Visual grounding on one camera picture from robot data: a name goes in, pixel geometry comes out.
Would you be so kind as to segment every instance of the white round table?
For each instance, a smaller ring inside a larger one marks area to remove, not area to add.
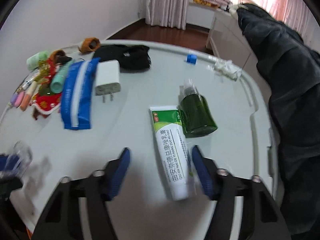
[[[191,78],[206,97],[218,130],[188,139],[188,148],[197,144],[207,158],[234,176],[262,177],[270,192],[276,187],[269,175],[271,125],[261,92],[245,72],[238,81],[219,76],[213,65],[216,57],[172,45],[108,40],[102,44],[144,44],[150,47],[150,70],[121,73],[121,92],[113,101],[102,102],[92,93],[90,130],[65,130],[60,114],[47,119],[31,117],[10,109],[0,126],[0,151],[23,140],[33,152],[33,161],[23,176],[24,186],[10,200],[33,231],[36,222],[61,177],[85,178],[101,169],[129,147],[132,161],[120,194],[108,202],[109,214],[119,240],[201,240],[210,223],[215,201],[209,201],[196,178],[197,196],[180,202],[167,199],[155,158],[153,127],[149,107],[177,105],[180,86]],[[75,59],[90,59],[65,50]],[[186,63],[187,54],[196,54],[196,65]],[[241,222],[242,199],[236,198],[231,239],[237,239]]]

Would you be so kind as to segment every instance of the blue cube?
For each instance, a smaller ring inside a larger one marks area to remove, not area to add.
[[[196,62],[197,62],[197,55],[189,54],[189,55],[187,56],[187,62],[195,65]]]

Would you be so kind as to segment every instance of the white power adapter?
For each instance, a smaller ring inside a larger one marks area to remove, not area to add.
[[[110,94],[112,100],[113,93],[121,90],[119,75],[120,65],[117,60],[98,63],[95,92],[96,96],[103,96],[103,102],[105,101],[105,95]]]

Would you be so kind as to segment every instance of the white tube cap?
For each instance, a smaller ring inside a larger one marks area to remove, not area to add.
[[[170,188],[173,200],[182,200],[196,195],[194,183],[180,184]]]

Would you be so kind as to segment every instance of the brown floor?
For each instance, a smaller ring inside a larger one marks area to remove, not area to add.
[[[205,47],[208,34],[194,29],[185,31],[177,28],[150,26],[145,23],[139,23],[132,30],[122,33],[121,37],[111,37],[111,39],[126,39],[139,41],[155,41],[177,45],[189,49],[198,50],[212,54],[212,50]]]

